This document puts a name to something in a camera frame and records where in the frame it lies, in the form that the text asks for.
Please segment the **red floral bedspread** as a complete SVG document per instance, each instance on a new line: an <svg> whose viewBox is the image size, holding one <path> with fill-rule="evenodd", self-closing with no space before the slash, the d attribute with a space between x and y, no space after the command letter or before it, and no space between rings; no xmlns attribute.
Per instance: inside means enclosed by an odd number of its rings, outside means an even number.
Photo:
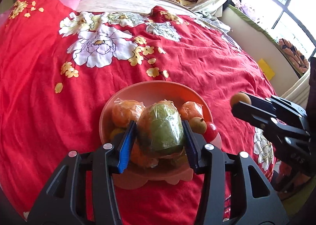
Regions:
<svg viewBox="0 0 316 225"><path fill-rule="evenodd" d="M26 215L71 150L101 145L99 118L119 90L181 83L209 107L229 153L254 151L232 95L275 93L253 60L176 5L136 0L123 11L74 11L59 0L17 0L1 25L1 188Z"/></svg>

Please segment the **patterned cushion on sill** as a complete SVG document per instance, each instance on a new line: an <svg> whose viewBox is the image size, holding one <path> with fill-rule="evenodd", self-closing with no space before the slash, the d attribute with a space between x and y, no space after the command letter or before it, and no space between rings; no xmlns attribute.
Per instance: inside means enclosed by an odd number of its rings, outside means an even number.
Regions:
<svg viewBox="0 0 316 225"><path fill-rule="evenodd" d="M300 50L298 50L291 42L283 38L279 39L278 44L297 72L305 74L309 69L309 61Z"/></svg>

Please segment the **tall green mango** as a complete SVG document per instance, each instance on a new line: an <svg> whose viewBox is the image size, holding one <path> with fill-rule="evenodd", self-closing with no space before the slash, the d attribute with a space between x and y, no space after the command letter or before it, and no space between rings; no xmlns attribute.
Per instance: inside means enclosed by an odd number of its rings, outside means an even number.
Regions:
<svg viewBox="0 0 316 225"><path fill-rule="evenodd" d="M144 109L137 122L137 142L144 154L155 158L183 151L184 129L172 101L162 100Z"/></svg>

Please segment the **round green mango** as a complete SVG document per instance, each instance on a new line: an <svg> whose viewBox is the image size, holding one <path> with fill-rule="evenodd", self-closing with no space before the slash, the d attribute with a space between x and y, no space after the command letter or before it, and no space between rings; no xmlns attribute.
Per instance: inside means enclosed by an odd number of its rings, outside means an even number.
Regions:
<svg viewBox="0 0 316 225"><path fill-rule="evenodd" d="M182 149L182 152L177 152L172 155L170 164L173 167L181 167L188 163L187 155L185 149Z"/></svg>

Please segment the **pink plastic fruit plate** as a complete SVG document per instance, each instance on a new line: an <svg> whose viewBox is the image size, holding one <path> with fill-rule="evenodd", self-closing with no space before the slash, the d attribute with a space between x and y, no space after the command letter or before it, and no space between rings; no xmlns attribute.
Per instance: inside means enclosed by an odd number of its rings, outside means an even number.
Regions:
<svg viewBox="0 0 316 225"><path fill-rule="evenodd" d="M116 99L136 100L145 106L150 106L161 100L174 102L177 109L183 103L194 101L202 105L202 112L205 121L212 122L213 117L209 106L205 100L191 88L168 81L147 81L136 83L115 93L104 105L99 120L99 135L101 142L110 142L110 133L115 126L112 122L111 110ZM127 190L137 189L145 185L148 181L166 181L176 185L179 181L190 181L193 178L193 170L186 161L181 166L175 167L169 161L161 160L154 168L140 168L133 162L122 174L114 174L114 185Z"/></svg>

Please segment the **brown kiwi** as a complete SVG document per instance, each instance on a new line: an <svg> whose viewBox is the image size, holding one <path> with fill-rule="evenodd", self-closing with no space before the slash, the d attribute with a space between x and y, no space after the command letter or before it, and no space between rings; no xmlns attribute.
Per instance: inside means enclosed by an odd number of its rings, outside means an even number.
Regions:
<svg viewBox="0 0 316 225"><path fill-rule="evenodd" d="M243 103L246 103L248 105L252 104L252 101L247 94L245 94L243 92L239 92L239 93L234 94L230 98L230 106L233 107L235 104L239 103L240 101Z"/></svg>
<svg viewBox="0 0 316 225"><path fill-rule="evenodd" d="M207 130L207 123L204 121L204 118L198 116L191 118L189 125L191 130L198 134L204 134Z"/></svg>
<svg viewBox="0 0 316 225"><path fill-rule="evenodd" d="M125 129L124 128L115 128L109 135L109 140L110 141L113 141L115 136L120 134L120 133L123 133L125 132Z"/></svg>

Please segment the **large orange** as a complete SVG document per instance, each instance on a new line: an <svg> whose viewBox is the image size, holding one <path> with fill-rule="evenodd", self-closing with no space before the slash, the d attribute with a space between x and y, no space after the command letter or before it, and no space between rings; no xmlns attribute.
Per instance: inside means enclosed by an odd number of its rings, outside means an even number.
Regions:
<svg viewBox="0 0 316 225"><path fill-rule="evenodd" d="M116 127L127 128L130 121L138 122L145 108L143 102L117 98L111 111L112 121Z"/></svg>

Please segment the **red tomato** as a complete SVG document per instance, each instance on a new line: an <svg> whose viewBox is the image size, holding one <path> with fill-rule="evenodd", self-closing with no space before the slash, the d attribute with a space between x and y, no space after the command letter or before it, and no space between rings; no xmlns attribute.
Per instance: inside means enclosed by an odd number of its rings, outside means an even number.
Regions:
<svg viewBox="0 0 316 225"><path fill-rule="evenodd" d="M218 129L217 129L216 125L214 125L214 123L212 123L212 122L207 122L206 123L206 131L203 134L206 142L210 143L211 141L213 141L216 138L217 135L218 135Z"/></svg>

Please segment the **yellow paper note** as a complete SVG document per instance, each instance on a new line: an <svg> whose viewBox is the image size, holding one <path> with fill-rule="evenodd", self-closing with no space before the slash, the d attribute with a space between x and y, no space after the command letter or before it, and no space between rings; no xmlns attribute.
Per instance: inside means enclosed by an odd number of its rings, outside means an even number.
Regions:
<svg viewBox="0 0 316 225"><path fill-rule="evenodd" d="M267 77L267 80L270 81L275 76L275 72L270 68L270 66L263 59L260 59L257 63L259 67L261 68L262 72Z"/></svg>

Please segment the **window frame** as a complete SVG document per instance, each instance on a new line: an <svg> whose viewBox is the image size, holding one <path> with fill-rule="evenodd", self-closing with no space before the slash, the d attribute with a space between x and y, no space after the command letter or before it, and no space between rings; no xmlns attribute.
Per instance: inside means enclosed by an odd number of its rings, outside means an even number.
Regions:
<svg viewBox="0 0 316 225"><path fill-rule="evenodd" d="M269 35L315 54L315 3L312 0L242 0L248 15Z"/></svg>

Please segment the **cream bed sheet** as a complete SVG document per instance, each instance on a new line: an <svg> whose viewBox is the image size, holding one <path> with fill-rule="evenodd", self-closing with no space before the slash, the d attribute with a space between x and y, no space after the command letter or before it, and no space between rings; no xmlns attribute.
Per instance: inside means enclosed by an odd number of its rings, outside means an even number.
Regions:
<svg viewBox="0 0 316 225"><path fill-rule="evenodd" d="M176 15L194 16L194 13L173 0L81 0L77 12L135 12L148 14L160 6Z"/></svg>

